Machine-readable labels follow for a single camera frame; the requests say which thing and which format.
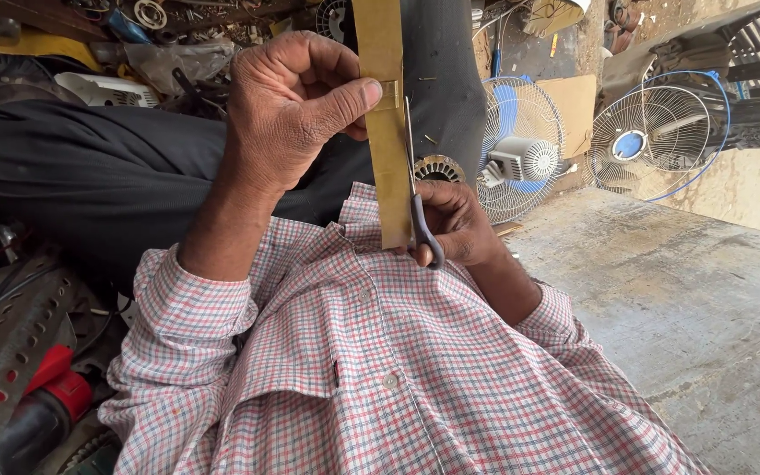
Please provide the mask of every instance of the fan guard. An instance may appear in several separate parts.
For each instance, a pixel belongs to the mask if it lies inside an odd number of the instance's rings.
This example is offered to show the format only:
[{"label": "fan guard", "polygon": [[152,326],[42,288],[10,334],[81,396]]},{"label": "fan guard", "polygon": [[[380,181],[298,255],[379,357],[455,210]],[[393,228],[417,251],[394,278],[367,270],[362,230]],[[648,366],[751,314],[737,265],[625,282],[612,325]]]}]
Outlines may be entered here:
[{"label": "fan guard", "polygon": [[[555,172],[562,165],[564,132],[562,117],[553,99],[535,83],[512,77],[500,77],[483,82],[488,100],[486,133],[477,174],[477,194],[480,205],[492,224],[517,219],[550,193]],[[533,178],[514,180],[486,186],[483,171],[489,164],[489,153],[508,137],[534,139],[540,144],[539,159],[523,161],[522,172]]]},{"label": "fan guard", "polygon": [[344,43],[342,21],[347,0],[324,0],[316,10],[316,31],[322,37]]},{"label": "fan guard", "polygon": [[709,113],[692,92],[669,85],[641,89],[595,118],[585,155],[589,186],[657,200],[705,166]]}]

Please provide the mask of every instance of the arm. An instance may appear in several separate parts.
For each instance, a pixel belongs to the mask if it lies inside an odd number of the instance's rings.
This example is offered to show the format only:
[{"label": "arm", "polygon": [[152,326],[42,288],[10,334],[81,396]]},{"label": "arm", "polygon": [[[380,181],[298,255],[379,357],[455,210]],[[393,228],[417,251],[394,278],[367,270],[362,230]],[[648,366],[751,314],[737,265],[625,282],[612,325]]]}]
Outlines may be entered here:
[{"label": "arm", "polygon": [[[533,281],[491,229],[476,195],[464,183],[417,182],[425,217],[445,257],[469,271],[494,311],[548,351],[595,391],[651,413],[620,370],[574,318],[570,298]],[[411,252],[421,267],[432,262],[428,246]]]},{"label": "arm", "polygon": [[333,134],[365,138],[360,118],[381,89],[358,75],[352,51],[306,32],[234,59],[217,178],[180,247],[142,256],[140,315],[108,370],[119,393],[100,420],[125,440],[117,472],[208,472],[233,337],[258,314],[248,275],[260,240],[277,201]]}]

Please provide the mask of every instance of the scissor handle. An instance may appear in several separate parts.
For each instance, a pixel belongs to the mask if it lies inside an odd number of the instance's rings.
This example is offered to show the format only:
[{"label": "scissor handle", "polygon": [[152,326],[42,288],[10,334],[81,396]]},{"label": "scissor handle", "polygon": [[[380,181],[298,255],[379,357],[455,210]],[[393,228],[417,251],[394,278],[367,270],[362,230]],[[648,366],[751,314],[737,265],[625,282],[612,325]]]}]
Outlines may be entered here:
[{"label": "scissor handle", "polygon": [[416,246],[427,244],[433,253],[433,262],[427,268],[430,270],[439,270],[444,265],[444,249],[436,240],[436,237],[430,232],[428,222],[424,219],[424,203],[421,201],[421,195],[416,194],[411,201],[412,227],[416,234]]}]

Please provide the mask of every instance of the checkered shirt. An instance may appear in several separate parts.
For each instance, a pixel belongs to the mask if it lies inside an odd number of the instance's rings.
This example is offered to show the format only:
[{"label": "checkered shirt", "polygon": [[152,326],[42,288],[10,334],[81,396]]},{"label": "checkered shirt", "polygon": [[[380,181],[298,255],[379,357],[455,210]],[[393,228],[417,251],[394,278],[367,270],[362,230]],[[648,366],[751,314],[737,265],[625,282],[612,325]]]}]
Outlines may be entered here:
[{"label": "checkered shirt", "polygon": [[707,472],[565,294],[512,328],[464,267],[379,243],[355,183],[339,224],[273,218],[243,282],[147,251],[100,409],[117,472]]}]

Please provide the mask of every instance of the scissors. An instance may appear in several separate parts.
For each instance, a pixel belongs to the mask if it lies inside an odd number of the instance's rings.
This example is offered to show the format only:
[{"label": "scissors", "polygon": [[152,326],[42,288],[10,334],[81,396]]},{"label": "scissors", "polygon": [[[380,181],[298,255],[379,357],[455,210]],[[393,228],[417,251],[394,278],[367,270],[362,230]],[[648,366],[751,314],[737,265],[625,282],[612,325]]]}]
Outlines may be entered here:
[{"label": "scissors", "polygon": [[421,195],[416,192],[416,174],[413,167],[416,165],[416,152],[412,146],[412,116],[409,113],[409,97],[404,101],[404,131],[406,134],[406,155],[409,162],[409,211],[412,214],[412,232],[416,237],[416,249],[421,244],[427,244],[433,253],[433,262],[427,267],[430,270],[439,270],[444,265],[444,249],[439,245],[436,237],[430,232],[427,220],[424,219],[424,202]]}]

